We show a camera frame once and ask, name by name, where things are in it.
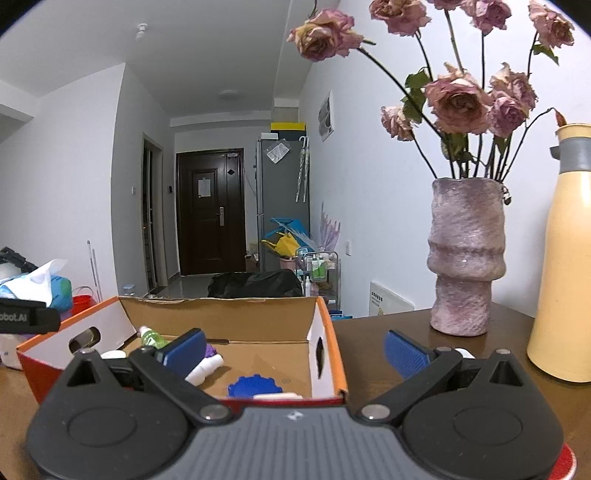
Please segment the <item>yellow thermos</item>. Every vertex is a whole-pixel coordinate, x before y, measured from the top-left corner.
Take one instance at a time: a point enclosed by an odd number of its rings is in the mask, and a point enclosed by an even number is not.
[[[538,314],[527,355],[546,373],[591,382],[591,125],[558,129]]]

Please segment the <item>tiled floor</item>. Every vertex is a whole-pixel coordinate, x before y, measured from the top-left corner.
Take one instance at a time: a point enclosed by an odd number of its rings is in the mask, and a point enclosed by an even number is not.
[[[158,297],[173,299],[201,299],[207,297],[207,287],[216,274],[191,275],[174,280],[158,293]]]

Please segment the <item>brown wooden table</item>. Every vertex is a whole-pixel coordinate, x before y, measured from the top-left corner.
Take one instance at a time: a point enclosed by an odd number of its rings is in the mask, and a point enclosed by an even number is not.
[[[340,320],[335,330],[350,390],[350,404],[357,409],[400,383],[383,353],[384,335],[398,329],[425,346],[463,347],[474,356],[489,356],[508,348],[525,366],[557,413],[566,441],[577,455],[575,478],[591,478],[591,386],[557,382],[536,369],[525,355],[532,318],[493,305],[489,333],[477,338],[443,335],[429,328],[429,311],[399,313],[365,319]],[[24,375],[0,367],[0,471],[7,480],[35,480],[39,476],[23,448],[37,403]]]

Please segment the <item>green bottle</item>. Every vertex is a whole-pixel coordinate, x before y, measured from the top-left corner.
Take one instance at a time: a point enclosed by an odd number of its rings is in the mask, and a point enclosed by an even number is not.
[[[169,343],[168,340],[165,340],[162,337],[162,335],[153,331],[151,328],[146,327],[146,325],[143,325],[138,329],[138,336],[141,337],[142,345],[144,346],[155,346],[160,349]]]

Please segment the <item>bouquet of dried roses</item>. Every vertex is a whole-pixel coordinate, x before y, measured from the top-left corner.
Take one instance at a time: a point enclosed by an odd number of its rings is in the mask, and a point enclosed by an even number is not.
[[[504,182],[519,153],[527,132],[534,122],[549,113],[549,108],[530,120],[538,97],[530,84],[533,55],[544,54],[558,64],[554,49],[573,45],[573,24],[560,13],[530,0],[529,13],[535,33],[529,50],[526,72],[513,72],[508,63],[485,81],[485,37],[495,28],[506,30],[506,20],[511,9],[502,0],[427,0],[435,9],[443,11],[450,32],[450,41],[457,66],[445,63],[447,73],[434,77],[427,52],[421,41],[421,29],[431,18],[421,0],[373,0],[369,6],[372,19],[386,23],[388,32],[413,36],[423,55],[425,66],[407,76],[402,84],[380,63],[363,43],[375,45],[354,32],[353,17],[336,9],[316,9],[304,25],[291,31],[288,41],[295,42],[300,54],[312,61],[321,61],[335,55],[346,57],[351,49],[357,49],[386,75],[404,93],[400,106],[382,107],[382,124],[392,138],[414,141],[418,151],[437,178],[435,169],[424,155],[413,129],[423,121],[440,138],[441,150],[449,161],[451,177],[489,178]],[[462,9],[472,19],[472,25],[481,31],[482,78],[478,81],[462,65],[449,11]],[[423,112],[424,104],[432,108],[432,122]],[[559,126],[566,123],[555,110]],[[514,132],[521,126],[524,131],[509,160]],[[483,136],[493,135],[491,150],[483,158]],[[478,149],[470,152],[469,134],[478,136]]]

